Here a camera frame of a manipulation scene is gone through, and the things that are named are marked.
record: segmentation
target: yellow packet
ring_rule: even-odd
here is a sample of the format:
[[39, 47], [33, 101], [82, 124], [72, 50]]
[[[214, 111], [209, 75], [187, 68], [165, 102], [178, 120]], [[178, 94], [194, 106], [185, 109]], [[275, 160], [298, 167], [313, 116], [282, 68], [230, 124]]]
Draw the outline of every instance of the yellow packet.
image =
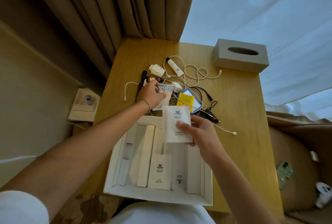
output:
[[195, 97], [191, 96], [191, 95], [187, 95], [187, 94], [183, 94], [183, 93], [180, 93], [179, 95], [179, 100], [177, 102], [177, 106], [188, 106], [190, 105], [190, 112], [192, 110], [192, 106], [193, 106], [193, 101], [194, 101]]

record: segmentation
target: lotion tube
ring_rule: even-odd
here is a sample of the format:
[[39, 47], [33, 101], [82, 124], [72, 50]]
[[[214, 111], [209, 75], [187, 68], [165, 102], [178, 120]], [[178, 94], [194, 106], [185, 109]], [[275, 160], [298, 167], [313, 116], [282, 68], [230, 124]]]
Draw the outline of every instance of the lotion tube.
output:
[[179, 69], [179, 67], [169, 57], [166, 58], [166, 62], [168, 63], [168, 65], [171, 66], [171, 68], [174, 70], [174, 72], [176, 73], [177, 76], [184, 75], [182, 70]]

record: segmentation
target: gray tissue box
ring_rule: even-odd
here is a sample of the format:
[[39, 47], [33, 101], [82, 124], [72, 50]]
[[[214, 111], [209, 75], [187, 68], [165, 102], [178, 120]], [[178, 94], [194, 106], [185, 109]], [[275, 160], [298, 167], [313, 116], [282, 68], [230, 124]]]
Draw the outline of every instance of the gray tissue box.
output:
[[265, 45], [218, 39], [213, 53], [216, 67], [260, 73], [269, 66]]

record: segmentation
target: white shirt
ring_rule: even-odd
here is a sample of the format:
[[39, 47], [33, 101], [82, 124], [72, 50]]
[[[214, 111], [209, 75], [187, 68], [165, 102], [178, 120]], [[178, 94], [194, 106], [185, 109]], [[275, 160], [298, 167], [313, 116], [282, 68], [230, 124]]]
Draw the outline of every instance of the white shirt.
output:
[[[31, 194], [20, 191], [0, 193], [0, 224], [47, 224], [45, 205]], [[202, 206], [160, 202], [138, 202], [127, 206], [109, 224], [131, 223], [214, 223]]]

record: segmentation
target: forearm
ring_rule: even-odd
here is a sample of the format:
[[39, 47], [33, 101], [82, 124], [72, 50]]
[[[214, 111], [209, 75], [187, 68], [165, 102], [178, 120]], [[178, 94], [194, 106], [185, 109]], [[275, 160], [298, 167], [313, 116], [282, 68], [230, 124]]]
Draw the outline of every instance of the forearm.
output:
[[280, 224], [227, 154], [219, 157], [211, 168], [238, 224]]
[[67, 139], [36, 159], [1, 190], [20, 190], [36, 196], [47, 207], [51, 220], [148, 109], [140, 101]]

